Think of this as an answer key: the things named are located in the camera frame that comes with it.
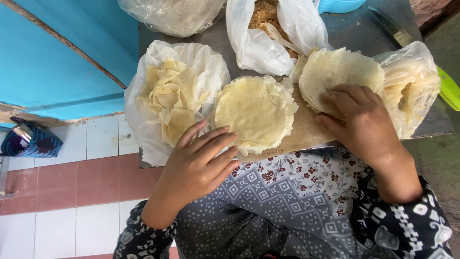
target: floral patterned clothing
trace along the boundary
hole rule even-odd
[[[391,206],[372,170],[345,149],[289,153],[241,164],[216,191],[188,204],[164,230],[131,211],[114,258],[452,258],[452,231],[430,186]]]

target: brick wall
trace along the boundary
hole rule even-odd
[[[432,17],[440,14],[442,8],[450,1],[451,0],[409,0],[419,27]]]

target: stainless steel tabletop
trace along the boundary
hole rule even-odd
[[[398,43],[381,27],[379,21],[367,6],[375,6],[385,11],[402,25],[415,40],[422,41],[422,36],[408,0],[368,0],[362,7],[353,12],[345,14],[323,13],[321,15],[328,29],[329,43],[334,48],[347,47],[351,51],[359,50],[369,57],[399,48]],[[224,58],[231,79],[241,76],[260,76],[259,73],[251,70],[241,70],[236,65],[236,55],[231,48],[227,35],[225,17],[201,34],[195,34],[187,38],[176,38],[159,32],[151,32],[144,24],[139,23],[139,57],[145,54],[145,50],[154,40],[166,41],[171,44],[180,42],[208,44]],[[452,124],[445,110],[446,104],[438,97],[423,123],[415,131],[413,138],[452,134]],[[333,141],[312,148],[332,147],[338,144]],[[139,162],[139,166],[141,168],[149,167],[145,162],[142,164]]]

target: white plastic bag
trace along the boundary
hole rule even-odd
[[[120,8],[152,31],[175,37],[200,33],[216,23],[227,0],[118,0]]]
[[[254,0],[228,0],[227,33],[241,69],[260,74],[289,75],[294,67],[286,49],[260,29],[248,29],[254,13]],[[312,0],[281,0],[278,19],[289,39],[304,53],[311,48],[333,48],[328,44],[326,26]]]
[[[400,139],[409,139],[441,89],[433,56],[420,41],[374,57],[385,71],[382,99]]]
[[[152,166],[164,166],[172,152],[172,147],[164,143],[161,136],[161,121],[158,115],[148,110],[138,96],[145,81],[145,67],[152,64],[161,67],[166,58],[173,58],[188,65],[197,72],[195,99],[208,89],[211,91],[202,106],[201,113],[209,118],[214,102],[214,94],[230,83],[230,74],[222,55],[208,45],[198,43],[178,43],[170,45],[164,41],[153,41],[141,57],[138,71],[125,90],[125,113],[129,127],[134,132],[138,145],[143,150],[143,161]]]

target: flatbread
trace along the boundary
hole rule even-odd
[[[385,65],[385,103],[396,133],[408,139],[422,123],[427,104],[439,93],[440,78],[423,61],[407,57]]]
[[[346,50],[345,47],[334,51],[322,49],[308,58],[299,79],[299,89],[315,112],[325,112],[345,120],[334,104],[321,102],[321,94],[339,84],[367,86],[373,92],[382,94],[384,80],[385,73],[374,59]]]
[[[169,117],[168,125],[161,122],[163,141],[175,147],[184,132],[195,123],[195,113],[189,110],[174,108]]]
[[[298,83],[300,79],[300,75],[302,74],[302,70],[304,69],[305,65],[307,64],[308,58],[306,56],[301,56],[295,63],[294,68],[291,70],[291,74],[289,77],[292,79],[292,83]]]
[[[291,134],[299,108],[291,93],[271,76],[237,78],[216,93],[212,126],[236,131],[231,145],[242,155],[261,154]]]
[[[139,96],[144,106],[161,120],[163,141],[175,147],[182,134],[195,123],[195,113],[210,91],[195,100],[196,73],[186,64],[167,58],[160,68],[147,65],[144,89]]]

